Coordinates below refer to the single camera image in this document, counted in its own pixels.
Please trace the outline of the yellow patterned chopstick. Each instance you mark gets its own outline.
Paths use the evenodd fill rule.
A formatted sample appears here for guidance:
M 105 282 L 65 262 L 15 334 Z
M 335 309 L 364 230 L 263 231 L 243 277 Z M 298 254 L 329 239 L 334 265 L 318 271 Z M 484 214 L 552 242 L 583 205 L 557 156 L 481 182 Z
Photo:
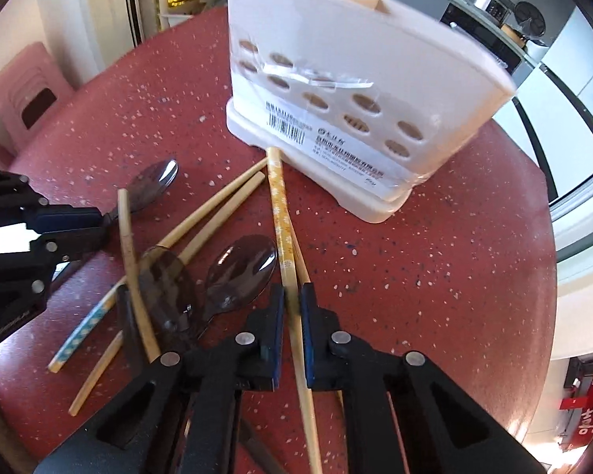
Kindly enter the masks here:
M 280 149 L 269 147 L 265 150 L 265 154 L 268 162 L 273 223 L 278 255 L 280 255 L 280 276 L 286 292 L 287 326 L 292 363 L 295 370 L 295 383 L 298 391 L 298 404 L 300 405 L 308 462 L 310 463 L 310 472 L 322 473 L 315 405 L 313 404 L 313 394 L 307 387 L 305 378 L 302 319 L 300 303 L 298 303 L 298 273 L 286 187 L 285 182 L 283 182 L 283 164 L 281 163 Z

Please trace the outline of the blue patterned chopstick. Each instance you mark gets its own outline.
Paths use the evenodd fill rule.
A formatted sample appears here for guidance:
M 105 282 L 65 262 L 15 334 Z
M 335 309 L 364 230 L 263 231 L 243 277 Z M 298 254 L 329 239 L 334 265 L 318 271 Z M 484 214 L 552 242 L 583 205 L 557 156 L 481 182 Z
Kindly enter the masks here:
M 64 341 L 64 344 L 60 346 L 57 353 L 54 354 L 53 358 L 49 362 L 47 368 L 52 373 L 58 373 L 63 366 L 66 364 L 69 358 L 77 351 L 80 344 L 83 343 L 85 338 L 90 335 L 94 327 L 105 318 L 106 314 L 112 309 L 116 303 L 116 291 L 120 286 L 123 286 L 126 282 L 126 277 L 123 276 L 111 289 L 101 298 L 101 300 L 95 304 L 90 312 L 82 319 L 77 327 Z

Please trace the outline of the plain bamboo chopstick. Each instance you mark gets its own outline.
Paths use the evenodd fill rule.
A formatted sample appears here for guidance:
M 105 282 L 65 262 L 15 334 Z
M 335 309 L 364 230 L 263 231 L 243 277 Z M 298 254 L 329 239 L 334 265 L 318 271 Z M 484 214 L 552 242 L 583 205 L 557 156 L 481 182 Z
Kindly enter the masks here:
M 298 282 L 303 285 L 310 282 L 310 273 L 308 273 L 306 263 L 302 254 L 300 244 L 295 234 L 292 234 L 293 252 L 295 253 L 295 268 L 298 275 Z
M 117 211 L 119 212 L 120 240 L 126 285 L 129 289 L 132 310 L 134 311 L 145 355 L 151 363 L 161 356 L 161 349 L 159 349 L 152 322 L 149 320 L 149 313 L 146 310 L 140 290 L 139 264 L 135 253 L 134 238 L 132 237 L 130 199 L 126 188 L 117 191 Z
M 179 260 L 184 264 L 191 262 L 191 259 L 200 252 L 200 249 L 217 230 L 227 222 L 230 216 L 243 204 L 243 202 L 252 194 L 257 187 L 265 180 L 263 172 L 255 173 L 226 203 L 225 205 L 206 223 L 200 232 L 187 244 L 179 255 Z M 104 353 L 98 359 L 94 368 L 91 370 L 86 380 L 80 387 L 74 401 L 68 409 L 70 416 L 76 416 L 81 410 L 87 397 L 90 396 L 94 386 L 108 368 L 110 363 L 119 353 L 123 344 L 123 332 L 118 332 L 106 347 Z
M 230 182 L 222 190 L 212 196 L 204 204 L 200 205 L 197 210 L 194 210 L 189 214 L 183 222 L 179 223 L 172 231 L 170 231 L 159 243 L 153 248 L 147 250 L 141 259 L 155 260 L 161 254 L 157 252 L 157 249 L 164 248 L 168 249 L 173 245 L 176 245 L 179 240 L 183 239 L 185 235 L 198 225 L 202 219 L 214 212 L 214 215 L 225 205 L 225 203 L 257 172 L 262 172 L 262 169 L 268 164 L 267 160 L 260 160 L 254 166 L 244 171 L 242 175 L 239 175 L 235 180 Z

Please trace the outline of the pink plastic stool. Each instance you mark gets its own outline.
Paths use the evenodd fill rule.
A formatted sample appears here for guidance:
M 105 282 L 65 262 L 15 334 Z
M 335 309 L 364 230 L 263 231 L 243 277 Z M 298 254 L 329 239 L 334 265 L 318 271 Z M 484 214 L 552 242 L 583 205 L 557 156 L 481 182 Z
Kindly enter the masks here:
M 9 167 L 74 89 L 42 42 L 25 46 L 0 70 L 0 169 Z

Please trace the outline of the white plastic utensil holder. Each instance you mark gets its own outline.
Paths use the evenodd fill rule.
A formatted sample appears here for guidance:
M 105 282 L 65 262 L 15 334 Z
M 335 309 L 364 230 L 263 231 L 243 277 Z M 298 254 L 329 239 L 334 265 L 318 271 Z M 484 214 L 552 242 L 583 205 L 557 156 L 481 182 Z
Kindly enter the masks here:
M 228 25 L 229 132 L 371 224 L 515 90 L 479 44 L 395 0 L 228 0 Z

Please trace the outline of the black built-in oven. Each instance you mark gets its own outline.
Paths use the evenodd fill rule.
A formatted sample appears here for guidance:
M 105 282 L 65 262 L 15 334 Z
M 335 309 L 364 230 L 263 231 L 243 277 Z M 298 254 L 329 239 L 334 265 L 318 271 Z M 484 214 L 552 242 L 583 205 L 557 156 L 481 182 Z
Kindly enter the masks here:
M 440 21 L 453 31 L 468 36 L 483 46 L 494 57 L 496 63 L 511 75 L 518 87 L 533 71 L 533 64 L 525 59 L 522 50 L 505 39 L 496 27 L 484 24 L 459 6 L 449 3 Z

